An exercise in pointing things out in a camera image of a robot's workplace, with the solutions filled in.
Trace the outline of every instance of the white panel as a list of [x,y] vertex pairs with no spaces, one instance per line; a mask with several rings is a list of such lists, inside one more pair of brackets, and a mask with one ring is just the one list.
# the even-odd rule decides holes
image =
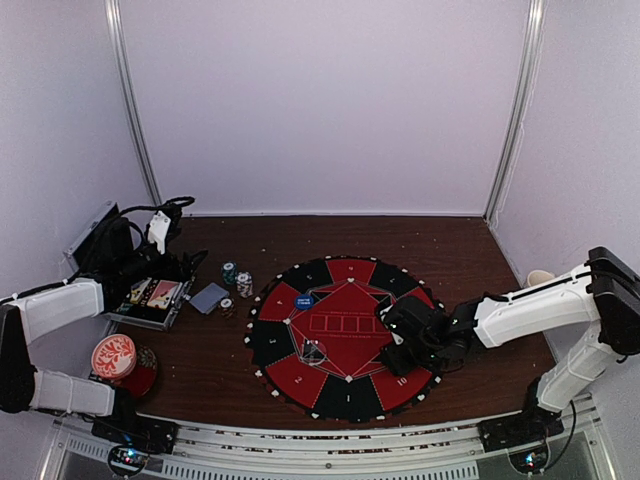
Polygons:
[[484,211],[528,3],[123,0],[150,156],[194,212]]
[[[640,3],[550,2],[533,101],[495,227],[523,280],[605,245],[640,269]],[[584,329],[553,331],[565,353]],[[624,479],[640,478],[640,359],[592,388]]]
[[[105,200],[147,203],[102,0],[0,7],[0,297],[69,275],[62,250]],[[81,375],[104,321],[38,339],[32,361]],[[35,478],[52,418],[0,413],[2,478]]]

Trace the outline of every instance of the table surface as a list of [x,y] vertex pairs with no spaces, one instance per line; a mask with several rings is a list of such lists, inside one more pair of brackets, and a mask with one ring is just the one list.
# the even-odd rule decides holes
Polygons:
[[[451,311],[484,292],[519,286],[498,245],[479,218],[243,217],[185,218],[170,245],[181,255],[208,249],[192,293],[222,285],[220,268],[235,261],[259,291],[292,265],[326,255],[374,256],[423,279]],[[272,398],[254,377],[244,346],[252,300],[238,315],[198,313],[186,304],[169,333],[123,325],[122,333],[149,346],[160,364],[139,411],[192,422],[287,429],[372,428],[434,424],[495,415],[522,406],[529,383],[554,361],[542,334],[500,348],[479,348],[466,366],[446,374],[427,399],[384,421],[352,425],[313,420]]]

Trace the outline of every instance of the red and black mat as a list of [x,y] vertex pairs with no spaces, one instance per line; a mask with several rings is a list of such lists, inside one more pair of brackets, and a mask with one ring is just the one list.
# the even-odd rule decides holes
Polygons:
[[272,396],[313,418],[382,420],[424,400],[439,374],[418,367],[406,377],[392,375],[378,355],[393,339],[374,315],[379,304],[409,295],[433,307],[423,284],[375,258],[295,265],[251,310],[245,344],[256,376]]

